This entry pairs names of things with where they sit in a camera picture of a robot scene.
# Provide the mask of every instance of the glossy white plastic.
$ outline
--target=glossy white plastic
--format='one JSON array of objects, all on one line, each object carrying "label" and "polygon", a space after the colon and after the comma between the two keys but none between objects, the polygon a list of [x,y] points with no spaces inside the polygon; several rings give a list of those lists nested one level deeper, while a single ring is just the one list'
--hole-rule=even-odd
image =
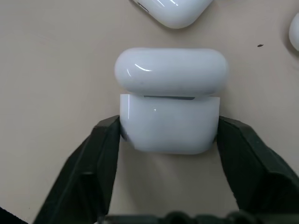
[{"label": "glossy white plastic", "polygon": [[121,95],[123,135],[145,152],[198,154],[215,138],[220,99],[180,100]]},{"label": "glossy white plastic", "polygon": [[196,21],[213,0],[133,0],[163,25],[179,29]]},{"label": "glossy white plastic", "polygon": [[289,37],[294,48],[299,51],[299,13],[291,23]]},{"label": "glossy white plastic", "polygon": [[139,95],[208,96],[225,85],[228,63],[213,49],[133,48],[117,59],[115,76]]}]

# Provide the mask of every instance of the beige table surface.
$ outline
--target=beige table surface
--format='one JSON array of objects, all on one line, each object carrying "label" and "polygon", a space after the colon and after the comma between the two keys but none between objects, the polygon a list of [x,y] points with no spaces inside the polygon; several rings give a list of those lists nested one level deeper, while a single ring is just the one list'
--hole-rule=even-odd
[{"label": "beige table surface", "polygon": [[[297,12],[298,0],[215,0],[169,30],[128,0],[1,0],[0,206],[34,220],[66,158],[119,113],[113,67],[132,47],[222,52],[221,115],[251,125],[299,173],[299,58],[286,39]],[[180,156],[121,145],[111,213],[235,209],[215,147]]]}]

